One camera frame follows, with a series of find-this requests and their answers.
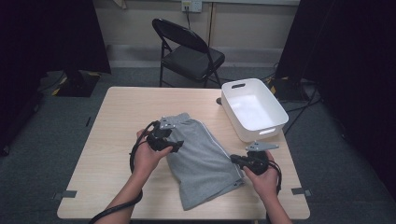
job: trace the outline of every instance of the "gray carpet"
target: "gray carpet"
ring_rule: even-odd
[[[272,68],[224,67],[219,75],[263,78],[273,72]],[[54,83],[60,74],[43,78],[41,88]],[[86,223],[57,218],[60,201],[52,199],[53,194],[66,189],[106,90],[111,86],[156,87],[158,74],[159,68],[113,68],[112,75],[102,75],[90,98],[54,97],[50,95],[54,87],[44,90],[38,111],[10,145],[9,156],[0,158],[0,223]],[[179,87],[202,87],[171,78]],[[305,87],[313,92],[313,85]],[[209,82],[209,88],[216,85]],[[282,103],[287,111],[304,104]],[[289,112],[284,130],[289,130],[286,137],[303,188],[313,195],[307,197],[311,217],[294,222],[396,223],[395,202],[368,162],[342,138],[340,125],[326,106],[309,106],[290,127],[299,112]]]

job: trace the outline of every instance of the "white plastic bin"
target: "white plastic bin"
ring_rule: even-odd
[[[275,136],[289,120],[279,101],[257,78],[224,83],[221,103],[244,142]]]

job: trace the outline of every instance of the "gray cloth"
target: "gray cloth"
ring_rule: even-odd
[[[186,113],[167,117],[176,125],[169,141],[184,140],[178,153],[167,156],[169,167],[179,180],[184,210],[214,199],[244,184],[241,170],[231,163],[229,153],[206,126]]]

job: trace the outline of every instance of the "wooden table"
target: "wooden table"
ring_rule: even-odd
[[[103,211],[120,191],[128,176],[129,153],[136,132],[163,116],[190,114],[203,122],[230,154],[246,155],[242,142],[216,99],[221,90],[113,87],[99,110],[67,190],[75,198],[63,198],[58,216],[90,219]],[[283,133],[265,139],[279,145],[271,150],[282,169],[279,200],[292,219],[306,219],[310,212]],[[134,209],[133,219],[265,219],[265,208],[251,182],[225,195],[184,211],[178,183],[166,159],[160,161],[143,188],[144,197]]]

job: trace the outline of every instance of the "wall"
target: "wall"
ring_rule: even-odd
[[[265,61],[272,66],[278,62],[285,46],[298,0],[262,1],[267,4],[235,3],[244,1],[203,2],[201,13],[190,13],[191,29],[212,48],[227,53],[227,62],[232,59],[244,60],[240,63],[256,64]],[[112,49],[128,46],[128,54],[131,54],[131,48],[139,49],[139,52],[143,49],[145,52],[155,51],[151,55],[158,59],[156,50],[161,41],[151,26],[154,18],[163,18],[188,27],[186,14],[181,12],[180,1],[128,0],[126,9],[111,0],[93,2],[105,44]]]

